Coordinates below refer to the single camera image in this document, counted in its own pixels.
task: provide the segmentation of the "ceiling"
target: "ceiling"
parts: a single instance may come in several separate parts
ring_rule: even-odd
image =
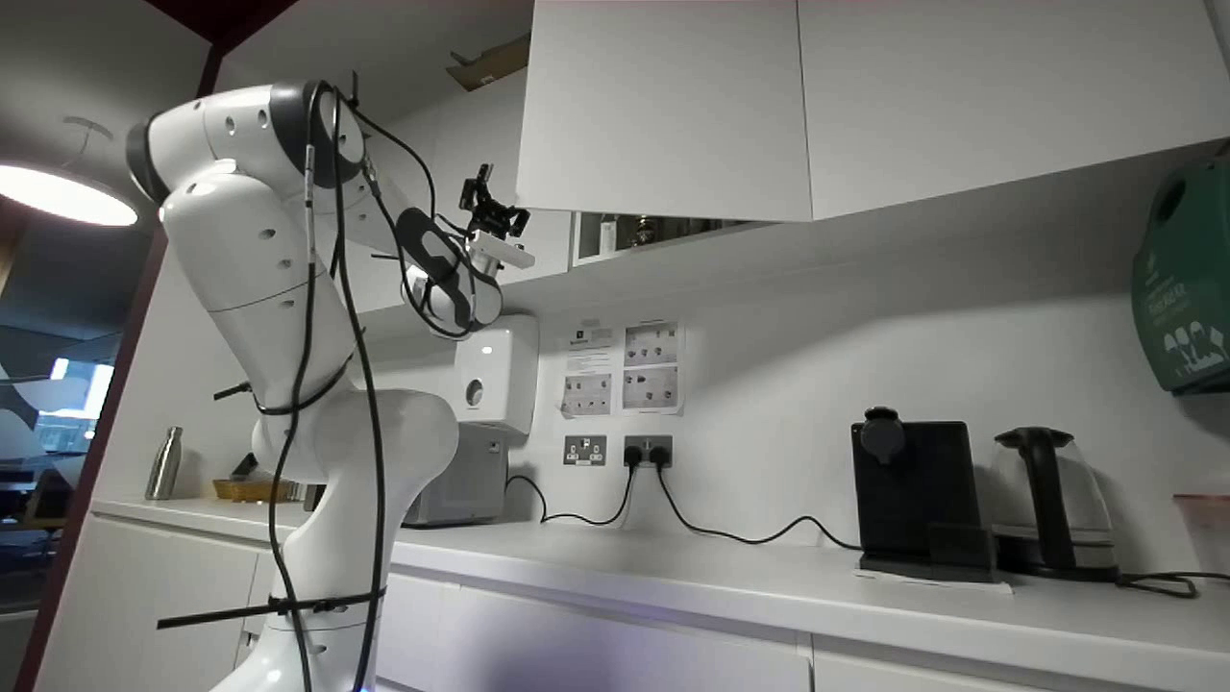
[[[348,89],[357,72],[364,113],[400,118],[456,94],[450,53],[473,59],[528,31],[530,0],[295,0],[227,53],[219,89],[310,76]],[[124,140],[149,113],[192,99],[206,51],[149,0],[4,0],[0,160],[101,181],[133,199],[141,223],[92,229],[0,199],[0,235],[22,237],[0,294],[0,332],[118,335],[156,223],[127,181]],[[111,140],[83,144],[73,118]]]

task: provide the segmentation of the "electrical outlet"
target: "electrical outlet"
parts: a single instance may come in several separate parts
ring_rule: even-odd
[[[673,323],[628,327],[621,364],[660,364],[660,363],[678,363],[678,327]]]
[[[566,377],[566,419],[611,414],[611,373]]]
[[[678,368],[628,368],[621,373],[621,409],[678,409]]]
[[[609,436],[566,436],[566,467],[609,467]]]
[[[638,470],[641,463],[670,470],[678,463],[670,436],[628,436],[621,438],[621,467]]]

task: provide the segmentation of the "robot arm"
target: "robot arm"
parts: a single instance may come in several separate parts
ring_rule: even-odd
[[[219,692],[348,688],[364,673],[361,649],[378,610],[370,610],[378,596],[370,508],[383,505],[378,519],[383,581],[402,508],[452,463],[456,419],[424,391],[364,396],[348,385],[352,323],[325,267],[316,263],[316,215],[352,215],[364,187],[389,215],[400,263],[406,256],[400,281],[414,310],[446,335],[468,335],[498,317],[498,263],[528,263],[506,247],[521,213],[473,195],[479,215],[460,237],[420,206],[397,213],[364,171],[357,113],[316,86],[179,103],[129,136],[129,171],[163,203],[188,286],[248,377],[263,409],[252,452],[263,463],[281,452],[286,478],[325,486],[310,519],[286,537],[295,596],[289,581],[274,583],[291,609],[325,609],[305,610],[305,623],[268,615],[263,643]],[[334,195],[318,194],[339,186],[352,187],[345,206],[329,206]],[[357,436],[364,424],[383,426],[380,447]],[[378,452],[397,456],[383,470],[383,497],[370,463]]]

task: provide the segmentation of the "lamp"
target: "lamp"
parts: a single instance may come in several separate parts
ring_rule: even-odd
[[[88,145],[88,136],[106,136],[101,124],[77,118],[70,117],[67,124],[83,128],[83,144],[81,154]],[[60,215],[60,218],[77,218],[77,223],[92,223],[92,226],[133,226],[137,213],[92,186],[81,186],[67,173],[45,173],[45,171],[32,171],[32,165],[0,165],[0,195],[37,206],[45,215]]]

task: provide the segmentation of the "overhead cabinet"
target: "overhead cabinet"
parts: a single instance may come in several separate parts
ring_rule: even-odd
[[[537,0],[520,195],[835,218],[1226,136],[1204,0]]]

